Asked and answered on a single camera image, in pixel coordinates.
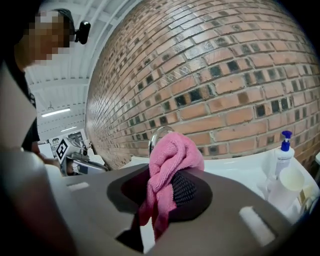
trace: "microfiber cloth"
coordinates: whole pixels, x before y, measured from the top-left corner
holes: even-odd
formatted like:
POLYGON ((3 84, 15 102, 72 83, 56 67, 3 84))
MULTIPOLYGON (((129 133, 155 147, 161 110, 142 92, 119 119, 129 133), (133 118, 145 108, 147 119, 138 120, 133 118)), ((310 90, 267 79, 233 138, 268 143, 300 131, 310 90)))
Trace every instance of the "microfiber cloth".
POLYGON ((171 181, 176 172, 184 168, 203 171, 203 156, 191 139, 178 132, 170 132, 158 141, 151 152, 146 200, 139 209, 141 226, 152 217, 156 240, 168 227, 169 212, 177 208, 171 181))

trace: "blue pump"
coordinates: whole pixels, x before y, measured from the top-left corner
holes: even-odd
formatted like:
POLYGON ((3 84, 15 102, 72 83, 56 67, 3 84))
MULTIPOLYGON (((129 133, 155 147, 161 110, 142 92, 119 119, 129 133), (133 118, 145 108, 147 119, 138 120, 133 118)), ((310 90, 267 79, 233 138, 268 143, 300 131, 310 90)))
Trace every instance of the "blue pump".
POLYGON ((290 149, 289 139, 291 139, 292 132, 289 130, 284 130, 282 132, 282 135, 285 137, 285 139, 284 141, 282 141, 281 150, 286 152, 286 151, 289 151, 290 149))

